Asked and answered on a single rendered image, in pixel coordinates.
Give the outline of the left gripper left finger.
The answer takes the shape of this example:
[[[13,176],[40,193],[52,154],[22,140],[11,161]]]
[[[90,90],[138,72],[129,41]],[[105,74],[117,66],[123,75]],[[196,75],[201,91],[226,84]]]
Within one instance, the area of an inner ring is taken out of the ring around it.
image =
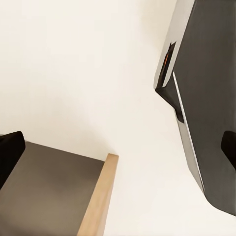
[[[22,131],[0,136],[0,190],[26,149]]]

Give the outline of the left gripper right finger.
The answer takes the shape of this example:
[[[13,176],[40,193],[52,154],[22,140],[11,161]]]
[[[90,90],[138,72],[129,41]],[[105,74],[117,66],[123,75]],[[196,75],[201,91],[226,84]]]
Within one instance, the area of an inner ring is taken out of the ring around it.
[[[221,149],[236,170],[236,133],[225,131],[221,140]]]

